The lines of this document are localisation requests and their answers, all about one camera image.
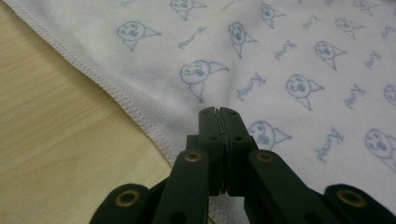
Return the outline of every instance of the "black folding mechanism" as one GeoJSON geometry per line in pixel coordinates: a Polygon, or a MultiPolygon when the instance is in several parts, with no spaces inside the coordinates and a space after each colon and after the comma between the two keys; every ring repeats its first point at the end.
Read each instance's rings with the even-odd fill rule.
{"type": "Polygon", "coordinates": [[[164,181],[147,189],[114,189],[91,224],[204,224],[209,196],[244,197],[250,223],[387,223],[396,217],[360,189],[347,185],[314,192],[274,152],[258,149],[240,115],[209,107],[199,113],[199,134],[164,181]]]}

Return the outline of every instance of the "white cloth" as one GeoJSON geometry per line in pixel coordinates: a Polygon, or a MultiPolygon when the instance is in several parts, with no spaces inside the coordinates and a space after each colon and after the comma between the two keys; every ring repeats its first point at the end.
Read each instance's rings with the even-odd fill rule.
{"type": "MultiPolygon", "coordinates": [[[[5,0],[173,162],[198,112],[238,111],[311,189],[396,213],[396,2],[5,0]]],[[[246,223],[242,199],[210,203],[246,223]]]]}

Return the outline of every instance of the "cartoon character print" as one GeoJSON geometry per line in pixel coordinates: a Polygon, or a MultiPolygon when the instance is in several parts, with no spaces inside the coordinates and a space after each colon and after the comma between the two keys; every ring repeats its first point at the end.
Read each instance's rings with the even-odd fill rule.
{"type": "Polygon", "coordinates": [[[121,6],[127,7],[127,6],[131,5],[132,3],[134,3],[135,1],[137,1],[137,0],[123,0],[123,1],[121,1],[121,6]]]}
{"type": "Polygon", "coordinates": [[[271,28],[274,28],[274,18],[275,17],[281,17],[281,16],[286,16],[282,12],[273,9],[271,6],[267,4],[262,4],[262,19],[264,20],[265,23],[267,23],[271,28]]]}
{"type": "Polygon", "coordinates": [[[239,58],[242,58],[242,45],[245,43],[257,42],[245,31],[244,26],[240,22],[231,24],[228,27],[231,40],[233,41],[233,48],[238,53],[239,58]]]}
{"type": "Polygon", "coordinates": [[[367,149],[396,173],[396,139],[378,129],[370,130],[364,139],[367,149]]]}
{"type": "Polygon", "coordinates": [[[204,91],[205,80],[211,74],[219,71],[229,71],[220,63],[195,61],[184,65],[180,69],[181,79],[189,85],[189,90],[198,98],[199,103],[203,103],[202,92],[204,91]]]}
{"type": "Polygon", "coordinates": [[[312,108],[308,96],[314,91],[324,90],[316,82],[300,75],[290,77],[286,84],[286,89],[290,95],[294,96],[300,104],[310,111],[312,111],[312,108]]]}
{"type": "Polygon", "coordinates": [[[365,0],[353,0],[353,6],[359,9],[360,11],[369,14],[370,16],[373,16],[371,12],[372,7],[378,7],[377,4],[370,3],[365,0]]]}
{"type": "Polygon", "coordinates": [[[122,42],[134,52],[137,41],[148,36],[161,35],[138,21],[128,21],[117,29],[122,42]]]}
{"type": "Polygon", "coordinates": [[[354,40],[356,40],[354,30],[363,28],[362,25],[359,25],[356,22],[347,20],[345,18],[338,18],[335,21],[335,25],[338,29],[344,31],[344,33],[352,37],[354,40]]]}
{"type": "Polygon", "coordinates": [[[184,21],[189,17],[189,12],[192,9],[206,7],[197,1],[192,0],[173,0],[171,2],[171,8],[176,11],[178,15],[180,15],[184,21]]]}
{"type": "Polygon", "coordinates": [[[262,120],[252,124],[247,130],[261,149],[272,150],[276,144],[291,139],[290,135],[282,133],[278,128],[273,128],[262,120]]]}
{"type": "Polygon", "coordinates": [[[346,54],[339,48],[329,44],[326,41],[320,41],[315,45],[315,52],[317,55],[328,64],[332,69],[337,70],[335,67],[335,57],[338,55],[346,54]]]}
{"type": "Polygon", "coordinates": [[[384,95],[388,102],[396,106],[396,86],[388,85],[384,89],[384,95]]]}

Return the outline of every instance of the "wooden surface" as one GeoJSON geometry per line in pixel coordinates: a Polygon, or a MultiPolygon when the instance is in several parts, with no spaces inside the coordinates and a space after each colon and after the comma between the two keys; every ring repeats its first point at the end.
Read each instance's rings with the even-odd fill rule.
{"type": "Polygon", "coordinates": [[[0,1],[0,223],[88,223],[125,183],[170,173],[100,87],[0,1]]]}

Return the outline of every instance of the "printed cartoon face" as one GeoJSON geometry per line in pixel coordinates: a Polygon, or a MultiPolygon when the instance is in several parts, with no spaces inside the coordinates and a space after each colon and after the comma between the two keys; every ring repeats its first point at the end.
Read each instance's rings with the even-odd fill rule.
{"type": "Polygon", "coordinates": [[[204,81],[209,74],[210,66],[204,61],[186,64],[180,70],[181,79],[190,85],[204,81]]]}
{"type": "Polygon", "coordinates": [[[367,10],[370,8],[370,4],[366,1],[357,0],[354,4],[360,10],[367,10]]]}
{"type": "Polygon", "coordinates": [[[311,92],[308,80],[300,75],[294,75],[289,78],[286,88],[291,95],[297,98],[305,98],[311,92]]]}
{"type": "Polygon", "coordinates": [[[345,18],[338,18],[335,21],[335,25],[343,31],[352,31],[354,29],[353,24],[351,21],[345,18]]]}
{"type": "Polygon", "coordinates": [[[391,104],[396,105],[396,86],[387,86],[385,88],[384,94],[391,104]]]}
{"type": "Polygon", "coordinates": [[[194,3],[191,0],[173,0],[171,2],[171,8],[176,11],[188,11],[192,9],[194,3]]]}
{"type": "Polygon", "coordinates": [[[367,133],[365,144],[373,154],[381,159],[387,159],[392,155],[392,145],[384,133],[378,129],[372,129],[367,133]]]}
{"type": "Polygon", "coordinates": [[[332,59],[335,56],[334,49],[326,41],[320,41],[315,46],[315,52],[317,55],[325,60],[332,59]]]}
{"type": "Polygon", "coordinates": [[[271,20],[275,16],[274,10],[267,4],[262,4],[262,18],[264,20],[271,20]]]}
{"type": "Polygon", "coordinates": [[[236,22],[230,25],[228,31],[230,32],[231,39],[233,40],[235,45],[242,45],[243,43],[245,43],[246,33],[241,23],[236,22]]]}
{"type": "Polygon", "coordinates": [[[117,30],[117,34],[124,40],[138,40],[145,35],[146,29],[140,22],[129,21],[117,30]]]}
{"type": "Polygon", "coordinates": [[[254,123],[248,128],[248,132],[256,140],[257,144],[262,144],[263,149],[271,150],[275,144],[275,133],[273,128],[264,121],[254,123]]]}

